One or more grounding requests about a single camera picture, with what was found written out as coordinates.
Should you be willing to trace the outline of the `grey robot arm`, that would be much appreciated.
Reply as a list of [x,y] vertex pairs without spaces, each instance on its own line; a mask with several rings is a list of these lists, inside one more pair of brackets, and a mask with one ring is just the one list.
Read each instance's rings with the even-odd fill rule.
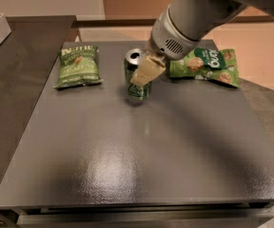
[[180,60],[197,47],[203,37],[247,7],[274,19],[274,0],[173,0],[156,20],[146,57],[130,82],[145,86],[166,70],[167,60]]

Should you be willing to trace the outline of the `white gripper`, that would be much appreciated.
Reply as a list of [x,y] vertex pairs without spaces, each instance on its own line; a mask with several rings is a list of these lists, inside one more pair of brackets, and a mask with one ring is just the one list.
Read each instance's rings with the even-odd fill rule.
[[[200,23],[195,6],[168,6],[154,23],[149,38],[150,49],[170,60],[184,58],[201,40]],[[166,62],[147,55],[134,71],[130,82],[143,87],[166,70]]]

